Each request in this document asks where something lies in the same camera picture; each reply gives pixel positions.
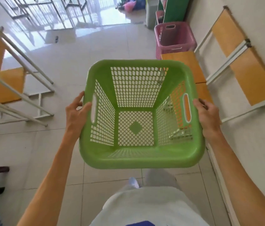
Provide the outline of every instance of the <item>forearm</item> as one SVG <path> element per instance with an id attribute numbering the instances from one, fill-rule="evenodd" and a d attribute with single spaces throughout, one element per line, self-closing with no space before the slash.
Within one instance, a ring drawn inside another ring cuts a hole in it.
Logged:
<path id="1" fill-rule="evenodd" d="M 240 225 L 265 225 L 265 196 L 248 176 L 222 133 L 210 141 Z"/>
<path id="2" fill-rule="evenodd" d="M 66 131 L 52 166 L 18 226 L 55 226 L 58 221 L 76 140 Z"/>

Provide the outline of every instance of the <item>laundry basket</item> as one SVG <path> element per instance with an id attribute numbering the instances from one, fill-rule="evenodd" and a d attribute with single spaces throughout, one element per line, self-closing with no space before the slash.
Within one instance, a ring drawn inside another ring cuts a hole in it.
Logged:
<path id="1" fill-rule="evenodd" d="M 187 22 L 168 22 L 158 24 L 154 28 L 157 42 L 156 58 L 161 54 L 194 51 L 196 41 Z"/>
<path id="2" fill-rule="evenodd" d="M 191 167 L 204 153 L 190 69 L 173 60 L 101 60 L 89 70 L 93 102 L 79 138 L 99 169 Z"/>

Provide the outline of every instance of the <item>white wall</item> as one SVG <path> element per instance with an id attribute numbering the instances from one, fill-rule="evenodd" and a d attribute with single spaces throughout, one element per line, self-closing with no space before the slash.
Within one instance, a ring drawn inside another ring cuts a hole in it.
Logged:
<path id="1" fill-rule="evenodd" d="M 194 0 L 188 22 L 197 42 L 212 26 L 223 5 L 228 5 L 265 63 L 265 0 Z M 212 74 L 224 59 L 215 38 L 210 37 L 199 57 L 204 74 Z M 209 90 L 220 107 L 221 118 L 250 106 L 230 69 Z M 247 173 L 265 194 L 265 108 L 232 120 L 222 129 Z"/>

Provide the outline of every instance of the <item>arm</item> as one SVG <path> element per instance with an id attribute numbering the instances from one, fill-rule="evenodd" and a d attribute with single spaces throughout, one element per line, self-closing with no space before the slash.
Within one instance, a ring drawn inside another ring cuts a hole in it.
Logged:
<path id="1" fill-rule="evenodd" d="M 265 196 L 248 176 L 223 136 L 218 108 L 206 100 L 204 102 L 207 110 L 198 99 L 193 104 L 198 110 L 203 135 L 213 149 L 240 225 L 264 226 Z"/>
<path id="2" fill-rule="evenodd" d="M 57 224 L 74 145 L 92 106 L 88 102 L 82 109 L 76 110 L 78 106 L 82 106 L 83 96 L 84 91 L 66 107 L 67 124 L 61 145 L 48 174 L 18 222 L 18 226 L 55 226 Z"/>

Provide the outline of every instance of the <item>white shirt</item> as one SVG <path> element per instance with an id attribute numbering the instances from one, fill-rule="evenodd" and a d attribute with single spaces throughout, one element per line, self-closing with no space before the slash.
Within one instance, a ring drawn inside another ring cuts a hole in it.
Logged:
<path id="1" fill-rule="evenodd" d="M 91 226 L 208 226 L 186 195 L 169 186 L 114 194 Z"/>

